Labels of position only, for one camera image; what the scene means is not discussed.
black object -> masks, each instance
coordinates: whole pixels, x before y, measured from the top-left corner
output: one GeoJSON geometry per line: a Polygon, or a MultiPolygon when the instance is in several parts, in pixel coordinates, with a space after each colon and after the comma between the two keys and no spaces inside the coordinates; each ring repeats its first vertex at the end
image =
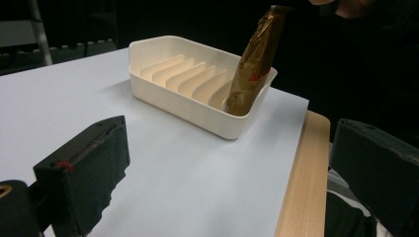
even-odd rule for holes
{"type": "Polygon", "coordinates": [[[338,8],[339,0],[335,0],[331,3],[324,4],[320,6],[320,16],[323,17],[330,17],[333,16],[336,12],[336,9],[338,8]]]}
{"type": "Polygon", "coordinates": [[[0,183],[0,235],[38,237],[50,224],[56,236],[87,235],[128,165],[125,117],[90,125],[34,167],[28,189],[0,183]]]}
{"type": "Polygon", "coordinates": [[[419,149],[377,127],[340,119],[330,167],[394,236],[419,236],[419,149]]]}

white table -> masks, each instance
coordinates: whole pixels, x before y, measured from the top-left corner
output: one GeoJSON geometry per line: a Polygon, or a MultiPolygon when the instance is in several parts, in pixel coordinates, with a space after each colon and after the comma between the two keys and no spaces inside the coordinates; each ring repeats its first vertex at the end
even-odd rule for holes
{"type": "MultiPolygon", "coordinates": [[[[287,222],[283,201],[292,169],[298,174],[306,99],[271,88],[253,124],[225,140],[135,98],[127,59],[121,49],[0,77],[0,180],[30,185],[41,159],[90,124],[124,115],[131,163],[90,236],[272,237],[300,229],[277,224],[287,222]]],[[[326,166],[313,176],[321,212],[327,163],[320,151],[317,163],[326,166]]]]}

wooden table edge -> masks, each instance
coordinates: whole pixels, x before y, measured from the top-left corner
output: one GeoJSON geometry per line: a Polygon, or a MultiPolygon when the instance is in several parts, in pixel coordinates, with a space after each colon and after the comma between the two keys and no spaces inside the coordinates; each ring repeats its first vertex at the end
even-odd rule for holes
{"type": "Polygon", "coordinates": [[[307,111],[276,237],[324,236],[329,136],[329,119],[307,111]]]}

dark floor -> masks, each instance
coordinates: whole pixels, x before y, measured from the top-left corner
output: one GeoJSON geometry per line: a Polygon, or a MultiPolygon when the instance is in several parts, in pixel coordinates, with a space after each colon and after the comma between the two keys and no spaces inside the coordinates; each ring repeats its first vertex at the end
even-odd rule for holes
{"type": "MultiPolygon", "coordinates": [[[[114,42],[111,40],[89,42],[87,53],[85,55],[84,44],[78,44],[76,47],[64,46],[62,48],[51,48],[50,54],[52,64],[66,62],[83,58],[85,56],[93,56],[104,52],[116,50],[114,42]]],[[[30,52],[0,52],[0,76],[43,67],[42,54],[38,49],[30,52]]]]}

brown snack bag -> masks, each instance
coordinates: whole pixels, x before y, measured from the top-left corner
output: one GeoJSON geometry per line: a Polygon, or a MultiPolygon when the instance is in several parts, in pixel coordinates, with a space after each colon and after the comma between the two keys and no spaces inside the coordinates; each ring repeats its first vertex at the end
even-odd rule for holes
{"type": "Polygon", "coordinates": [[[249,113],[254,100],[265,85],[274,60],[287,12],[292,7],[273,5],[259,20],[239,61],[233,77],[225,111],[242,117],[249,113]]]}

